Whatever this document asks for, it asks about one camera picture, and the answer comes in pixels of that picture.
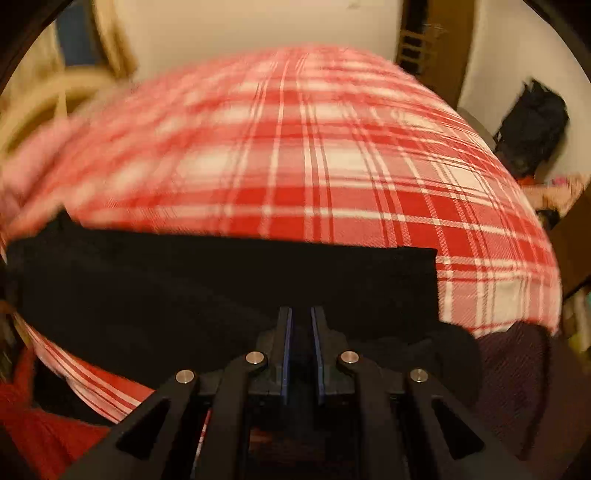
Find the red plaid blanket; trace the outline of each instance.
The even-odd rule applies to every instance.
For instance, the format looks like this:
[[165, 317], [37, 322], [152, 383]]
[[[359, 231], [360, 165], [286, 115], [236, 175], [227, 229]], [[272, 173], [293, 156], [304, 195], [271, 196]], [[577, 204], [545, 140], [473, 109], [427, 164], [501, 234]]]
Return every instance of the red plaid blanket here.
[[[136, 87], [76, 128], [7, 234], [61, 205], [96, 228], [437, 248], [443, 321], [475, 335], [558, 323], [552, 248], [511, 176], [437, 95], [348, 48], [266, 51]], [[106, 416], [143, 400], [34, 339]]]

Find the silver rivet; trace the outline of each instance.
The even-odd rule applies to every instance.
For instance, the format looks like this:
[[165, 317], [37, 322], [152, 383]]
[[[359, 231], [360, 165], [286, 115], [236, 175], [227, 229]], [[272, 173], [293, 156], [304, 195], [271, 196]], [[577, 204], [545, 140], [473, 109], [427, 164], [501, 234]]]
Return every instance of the silver rivet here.
[[423, 383], [429, 380], [429, 374], [421, 368], [415, 368], [410, 372], [410, 378], [416, 383]]
[[359, 362], [359, 355], [349, 350], [340, 354], [340, 359], [346, 364], [356, 364]]
[[246, 361], [252, 365], [258, 365], [265, 359], [265, 355], [260, 352], [250, 352], [246, 355]]
[[191, 383], [193, 378], [195, 378], [195, 374], [190, 370], [181, 370], [176, 376], [178, 383]]

